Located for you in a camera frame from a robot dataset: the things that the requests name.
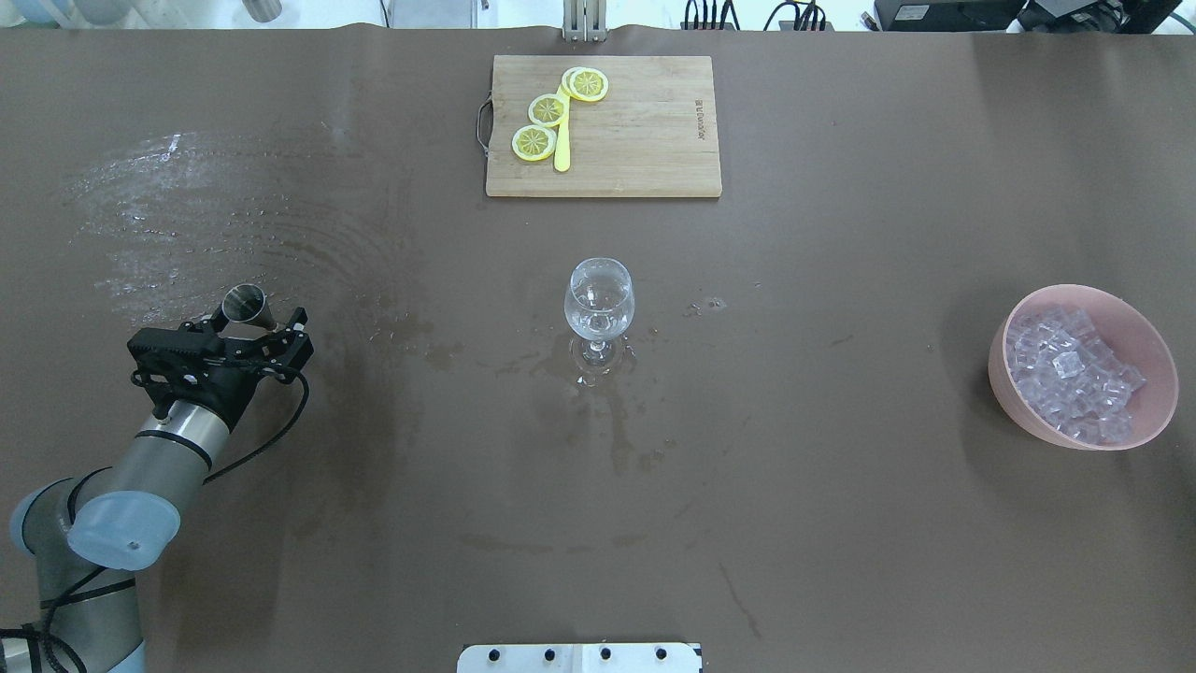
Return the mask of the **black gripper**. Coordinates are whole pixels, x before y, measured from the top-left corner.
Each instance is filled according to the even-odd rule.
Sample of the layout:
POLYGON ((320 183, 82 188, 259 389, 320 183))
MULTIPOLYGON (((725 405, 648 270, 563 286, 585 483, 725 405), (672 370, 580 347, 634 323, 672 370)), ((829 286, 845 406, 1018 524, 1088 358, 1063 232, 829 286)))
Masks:
POLYGON ((175 331, 142 328, 127 342, 135 362, 132 383, 150 394, 154 418, 167 420, 175 402, 191 402, 224 422, 238 422, 262 379, 294 383, 315 351, 304 331, 303 307, 258 339, 222 336, 228 323, 218 308, 210 318, 184 322, 175 331))

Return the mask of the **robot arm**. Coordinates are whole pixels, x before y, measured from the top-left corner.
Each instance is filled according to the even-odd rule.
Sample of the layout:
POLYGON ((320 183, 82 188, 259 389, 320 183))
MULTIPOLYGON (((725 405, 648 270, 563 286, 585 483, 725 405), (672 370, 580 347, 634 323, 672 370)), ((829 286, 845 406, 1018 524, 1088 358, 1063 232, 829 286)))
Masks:
POLYGON ((315 349, 307 312, 274 322, 266 308, 222 301, 176 329, 128 341, 132 383, 152 412, 110 467, 28 494, 10 520, 36 562, 41 613, 4 629, 5 672, 144 672, 147 646, 136 575, 175 539, 258 383, 303 383, 315 349))

